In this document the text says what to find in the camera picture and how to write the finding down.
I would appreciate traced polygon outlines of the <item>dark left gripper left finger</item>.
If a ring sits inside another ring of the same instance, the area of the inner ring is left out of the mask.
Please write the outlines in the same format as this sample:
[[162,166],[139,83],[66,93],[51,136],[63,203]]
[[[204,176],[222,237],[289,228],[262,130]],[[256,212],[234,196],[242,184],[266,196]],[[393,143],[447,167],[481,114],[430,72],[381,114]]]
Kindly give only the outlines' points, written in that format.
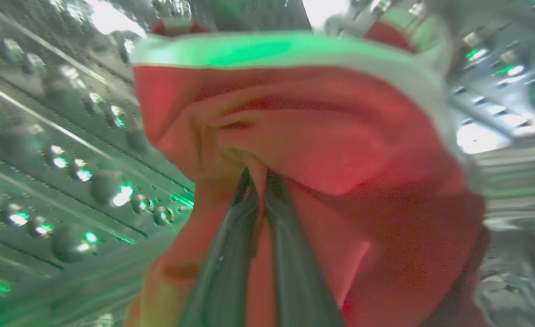
[[259,200],[244,170],[199,270],[179,327],[243,327]]

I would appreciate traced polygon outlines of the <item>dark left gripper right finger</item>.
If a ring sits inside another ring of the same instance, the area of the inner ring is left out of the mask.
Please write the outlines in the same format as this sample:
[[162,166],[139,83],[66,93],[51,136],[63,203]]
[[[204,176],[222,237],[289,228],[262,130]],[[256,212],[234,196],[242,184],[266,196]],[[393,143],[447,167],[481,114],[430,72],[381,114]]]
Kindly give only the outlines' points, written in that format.
[[272,233],[280,327],[342,327],[344,321],[279,174],[268,172],[265,210]]

